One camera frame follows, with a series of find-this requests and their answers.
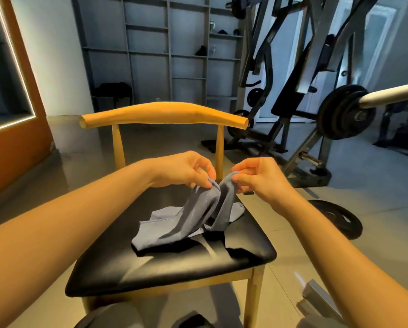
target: wooden chair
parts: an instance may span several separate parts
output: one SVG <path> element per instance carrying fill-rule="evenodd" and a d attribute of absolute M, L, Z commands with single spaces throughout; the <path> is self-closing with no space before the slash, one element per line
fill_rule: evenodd
<path fill-rule="evenodd" d="M 248 119 L 180 102 L 154 102 L 82 116 L 83 128 L 112 126 L 117 169 L 125 166 L 119 132 L 119 124 L 124 123 L 218 125 L 215 168 L 220 181 L 223 127 L 245 129 Z M 78 259 L 66 295 L 82 297 L 90 312 L 111 303 L 247 279 L 244 327 L 254 327 L 264 268 L 277 254 L 247 209 L 223 233 L 204 233 L 139 253 L 131 246 L 139 221 L 148 220 L 153 210 L 182 206 L 189 192 L 185 185 L 171 185 L 141 194 Z M 225 243 L 235 246 L 226 248 Z"/>

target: black leather seat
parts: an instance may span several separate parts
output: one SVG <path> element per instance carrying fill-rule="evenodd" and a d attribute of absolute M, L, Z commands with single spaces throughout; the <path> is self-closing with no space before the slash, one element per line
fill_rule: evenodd
<path fill-rule="evenodd" d="M 167 286 L 264 265 L 277 254 L 248 212 L 222 232 L 206 232 L 136 253 L 139 221 L 167 206 L 182 206 L 185 185 L 150 188 L 78 259 L 66 286 L 69 297 L 89 297 Z"/>

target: shelving unit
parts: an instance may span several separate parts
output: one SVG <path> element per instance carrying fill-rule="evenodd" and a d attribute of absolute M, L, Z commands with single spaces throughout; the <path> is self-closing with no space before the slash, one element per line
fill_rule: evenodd
<path fill-rule="evenodd" d="M 244 37 L 243 25 L 224 8 L 229 1 L 72 0 L 92 95 L 102 83 L 126 82 L 131 103 L 160 99 L 233 110 Z M 207 56 L 196 56 L 202 45 Z M 95 111 L 113 108 L 107 98 L 92 100 Z"/>

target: chair backrest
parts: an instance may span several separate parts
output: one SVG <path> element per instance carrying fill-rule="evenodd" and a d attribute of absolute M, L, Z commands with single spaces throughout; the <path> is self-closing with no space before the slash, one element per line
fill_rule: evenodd
<path fill-rule="evenodd" d="M 215 124 L 218 125 L 216 137 L 216 178 L 223 179 L 223 127 L 246 129 L 248 119 L 225 113 L 220 110 L 190 104 L 187 102 L 150 102 L 133 106 L 102 111 L 81 116 L 79 124 L 84 129 L 99 126 L 112 126 L 113 148 L 116 169 L 125 167 L 122 139 L 119 124 Z"/>

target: white bar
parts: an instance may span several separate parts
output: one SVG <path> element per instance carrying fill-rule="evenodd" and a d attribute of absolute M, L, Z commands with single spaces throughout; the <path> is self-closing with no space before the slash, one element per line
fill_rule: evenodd
<path fill-rule="evenodd" d="M 408 100 L 408 85 L 403 85 L 369 93 L 360 98 L 359 105 L 361 108 L 371 108 L 406 100 Z"/>

